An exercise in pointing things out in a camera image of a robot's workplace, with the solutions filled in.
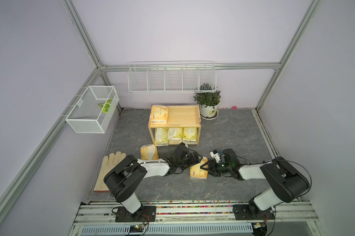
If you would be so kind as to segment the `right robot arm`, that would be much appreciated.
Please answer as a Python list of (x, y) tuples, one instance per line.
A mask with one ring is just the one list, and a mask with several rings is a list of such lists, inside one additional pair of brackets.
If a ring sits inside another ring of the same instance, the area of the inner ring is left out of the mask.
[(281, 203), (290, 203), (311, 190), (312, 178), (306, 178), (293, 161), (278, 156), (259, 163), (240, 163), (231, 148), (211, 152), (212, 158), (200, 166), (213, 177), (230, 177), (239, 181), (266, 180), (269, 188), (248, 202), (249, 214), (261, 214)]

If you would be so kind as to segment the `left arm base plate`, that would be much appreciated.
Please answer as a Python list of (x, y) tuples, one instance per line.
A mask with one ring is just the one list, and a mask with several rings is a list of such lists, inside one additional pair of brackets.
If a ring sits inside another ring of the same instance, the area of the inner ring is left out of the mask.
[(156, 218), (156, 206), (142, 206), (135, 213), (130, 213), (125, 207), (117, 208), (115, 222), (154, 222)]

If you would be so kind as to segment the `green tissue pack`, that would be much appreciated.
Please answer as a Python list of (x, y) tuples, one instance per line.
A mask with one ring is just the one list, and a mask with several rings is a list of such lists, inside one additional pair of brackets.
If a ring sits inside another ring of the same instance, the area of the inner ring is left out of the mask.
[(185, 127), (183, 129), (182, 141), (185, 144), (195, 144), (198, 140), (198, 130), (196, 127)]
[(170, 145), (180, 144), (182, 142), (182, 136), (182, 127), (171, 127), (168, 129), (168, 143)]
[(156, 128), (154, 136), (154, 144), (157, 147), (168, 146), (168, 128)]

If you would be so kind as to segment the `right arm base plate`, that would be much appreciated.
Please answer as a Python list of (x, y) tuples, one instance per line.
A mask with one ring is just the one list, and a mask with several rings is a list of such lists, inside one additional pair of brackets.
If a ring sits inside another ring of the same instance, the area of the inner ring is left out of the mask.
[(233, 213), (236, 220), (275, 220), (275, 214), (272, 208), (268, 208), (267, 210), (259, 210), (254, 205), (233, 205)]

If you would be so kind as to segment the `wooden two-tier shelf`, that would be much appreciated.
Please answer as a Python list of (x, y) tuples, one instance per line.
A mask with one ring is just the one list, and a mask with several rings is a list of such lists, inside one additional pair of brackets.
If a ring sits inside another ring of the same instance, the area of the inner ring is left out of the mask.
[(167, 106), (169, 109), (168, 120), (166, 124), (151, 124), (148, 123), (149, 132), (152, 138), (152, 142), (155, 143), (153, 129), (156, 128), (185, 128), (195, 127), (197, 128), (197, 139), (192, 145), (198, 145), (201, 134), (201, 116), (198, 105), (181, 105), (181, 106)]

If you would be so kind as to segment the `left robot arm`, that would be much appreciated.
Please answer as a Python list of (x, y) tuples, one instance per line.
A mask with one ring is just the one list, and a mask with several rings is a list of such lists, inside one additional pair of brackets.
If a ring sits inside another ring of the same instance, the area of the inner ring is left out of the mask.
[(202, 155), (181, 143), (171, 155), (158, 160), (142, 160), (129, 155), (110, 170), (103, 181), (111, 196), (128, 213), (135, 214), (143, 208), (135, 194), (143, 179), (181, 174), (202, 159)]

